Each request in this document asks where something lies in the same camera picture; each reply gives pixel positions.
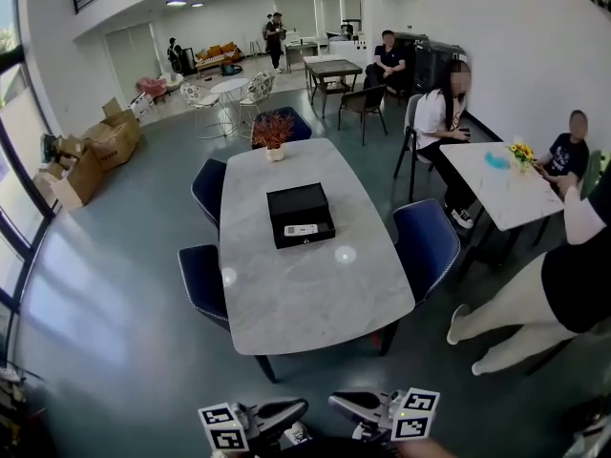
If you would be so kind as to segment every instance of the black pants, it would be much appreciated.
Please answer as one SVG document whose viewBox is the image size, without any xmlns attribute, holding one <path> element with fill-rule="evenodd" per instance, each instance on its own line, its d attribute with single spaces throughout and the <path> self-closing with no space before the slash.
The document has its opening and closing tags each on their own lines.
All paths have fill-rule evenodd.
<svg viewBox="0 0 611 458">
<path fill-rule="evenodd" d="M 271 56 L 271 64 L 274 65 L 274 70 L 280 65 L 280 55 L 282 54 L 282 48 L 279 42 L 267 41 L 267 47 L 269 48 L 269 55 Z"/>
<path fill-rule="evenodd" d="M 384 70 L 376 64 L 371 64 L 365 68 L 365 76 L 366 84 L 364 88 L 387 85 L 397 92 L 401 92 L 406 88 L 407 75 L 405 72 L 394 72 L 385 78 Z"/>
<path fill-rule="evenodd" d="M 475 202 L 476 196 L 462 179 L 462 176 L 450 163 L 450 160 L 439 151 L 439 147 L 444 144 L 465 144 L 466 141 L 443 137 L 426 148 L 418 150 L 418 154 L 430 160 L 448 185 L 446 192 L 446 203 L 452 209 L 468 209 Z"/>
</svg>

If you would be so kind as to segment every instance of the baseboard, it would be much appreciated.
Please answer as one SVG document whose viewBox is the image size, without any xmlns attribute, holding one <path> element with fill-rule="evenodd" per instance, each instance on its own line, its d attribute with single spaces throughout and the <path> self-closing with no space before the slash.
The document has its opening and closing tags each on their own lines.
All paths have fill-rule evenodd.
<svg viewBox="0 0 611 458">
<path fill-rule="evenodd" d="M 498 135 L 496 135 L 493 132 L 492 129 L 490 129 L 488 126 L 486 126 L 486 124 L 481 122 L 473 114 L 470 114 L 469 112 L 465 111 L 465 112 L 463 112 L 463 116 L 467 117 L 469 120 L 471 120 L 479 129 L 482 130 L 482 132 L 484 132 L 493 141 L 495 141 L 495 142 L 503 142 L 503 139 L 501 139 Z"/>
</svg>

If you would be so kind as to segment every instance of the green floor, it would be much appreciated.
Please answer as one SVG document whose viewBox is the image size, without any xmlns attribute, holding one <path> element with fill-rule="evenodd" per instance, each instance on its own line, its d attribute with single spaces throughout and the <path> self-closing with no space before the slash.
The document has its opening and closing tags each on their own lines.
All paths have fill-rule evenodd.
<svg viewBox="0 0 611 458">
<path fill-rule="evenodd" d="M 392 181 L 405 103 L 387 104 L 388 137 L 379 119 L 370 119 L 366 147 L 356 116 L 345 114 L 337 131 L 337 96 L 329 99 L 325 120 L 312 111 L 305 91 L 274 94 L 266 107 L 289 105 L 311 124 L 313 136 L 333 141 L 393 233 L 390 212 L 407 203 L 409 185 L 409 155 Z M 472 131 L 474 140 L 486 140 Z M 286 395 L 309 400 L 305 421 L 315 431 L 348 435 L 352 425 L 329 410 L 327 397 L 363 385 L 440 391 L 432 436 L 458 456 L 561 456 L 569 438 L 559 434 L 558 418 L 606 390 L 608 341 L 580 337 L 529 378 L 529 363 L 489 376 L 471 373 L 472 363 L 512 329 L 456 347 L 445 341 L 455 307 L 487 301 L 527 261 L 556 245 L 559 219 L 538 249 L 531 248 L 538 225 L 524 229 L 503 269 L 475 264 L 460 284 L 454 269 L 401 322 L 387 357 L 375 356 L 372 338 L 272 357 L 282 380 L 272 385 L 184 292 L 178 250 L 218 242 L 191 197 L 191 181 L 210 156 L 227 160 L 249 149 L 246 139 L 202 141 L 200 134 L 192 113 L 145 128 L 132 160 L 108 175 L 86 208 L 61 213 L 43 243 L 24 298 L 16 360 L 45 379 L 29 382 L 33 399 L 48 409 L 60 456 L 207 456 L 198 407 Z M 437 172 L 419 165 L 416 173 L 416 198 L 442 199 Z M 499 241 L 495 235 L 491 243 Z"/>
</svg>

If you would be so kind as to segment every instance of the beige pants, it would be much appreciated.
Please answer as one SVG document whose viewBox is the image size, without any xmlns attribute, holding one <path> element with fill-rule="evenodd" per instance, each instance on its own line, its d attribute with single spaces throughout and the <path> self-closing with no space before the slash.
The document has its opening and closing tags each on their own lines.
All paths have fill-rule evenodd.
<svg viewBox="0 0 611 458">
<path fill-rule="evenodd" d="M 577 336 L 558 322 L 547 302 L 541 282 L 544 257 L 543 254 L 531 261 L 491 301 L 452 324 L 455 341 L 468 340 L 505 325 L 522 325 L 510 339 L 488 350 L 478 364 L 482 373 L 507 368 Z"/>
</svg>

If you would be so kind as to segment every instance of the white vase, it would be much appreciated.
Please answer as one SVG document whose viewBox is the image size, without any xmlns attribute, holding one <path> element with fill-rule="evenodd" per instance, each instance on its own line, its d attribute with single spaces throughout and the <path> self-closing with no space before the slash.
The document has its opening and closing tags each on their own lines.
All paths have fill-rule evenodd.
<svg viewBox="0 0 611 458">
<path fill-rule="evenodd" d="M 280 148 L 276 149 L 267 149 L 267 159 L 270 161 L 280 161 L 284 158 L 284 149 L 282 145 Z"/>
</svg>

